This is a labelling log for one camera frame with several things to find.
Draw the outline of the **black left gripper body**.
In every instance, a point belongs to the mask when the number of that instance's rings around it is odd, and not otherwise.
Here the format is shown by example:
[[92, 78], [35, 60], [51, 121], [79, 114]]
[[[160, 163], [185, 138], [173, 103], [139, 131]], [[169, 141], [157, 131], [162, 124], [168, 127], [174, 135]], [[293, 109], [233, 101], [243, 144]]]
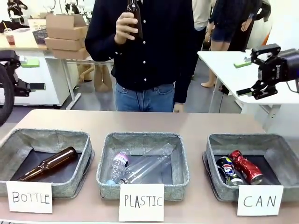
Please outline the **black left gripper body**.
[[1, 50], [0, 61], [5, 62], [4, 68], [8, 74], [10, 81], [17, 84], [17, 77], [15, 77], [15, 70], [18, 68], [18, 55], [14, 50]]

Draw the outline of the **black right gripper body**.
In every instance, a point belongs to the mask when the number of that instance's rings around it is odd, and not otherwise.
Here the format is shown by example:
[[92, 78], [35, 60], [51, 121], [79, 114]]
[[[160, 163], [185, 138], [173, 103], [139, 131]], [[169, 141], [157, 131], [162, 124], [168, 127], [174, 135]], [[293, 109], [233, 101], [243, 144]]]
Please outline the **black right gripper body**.
[[267, 60], [258, 58], [258, 81], [287, 82], [290, 80], [288, 61], [289, 56], [271, 56]]

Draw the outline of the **person's right hand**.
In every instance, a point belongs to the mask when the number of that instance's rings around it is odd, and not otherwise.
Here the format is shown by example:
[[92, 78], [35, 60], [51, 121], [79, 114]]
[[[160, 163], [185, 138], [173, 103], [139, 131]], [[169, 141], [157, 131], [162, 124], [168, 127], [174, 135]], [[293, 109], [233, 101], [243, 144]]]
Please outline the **person's right hand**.
[[114, 41], [121, 45], [127, 40], [135, 40], [133, 34], [137, 34], [138, 29], [134, 28], [133, 26], [137, 23], [138, 20], [134, 17], [133, 13], [122, 13], [116, 21], [116, 33], [114, 36]]

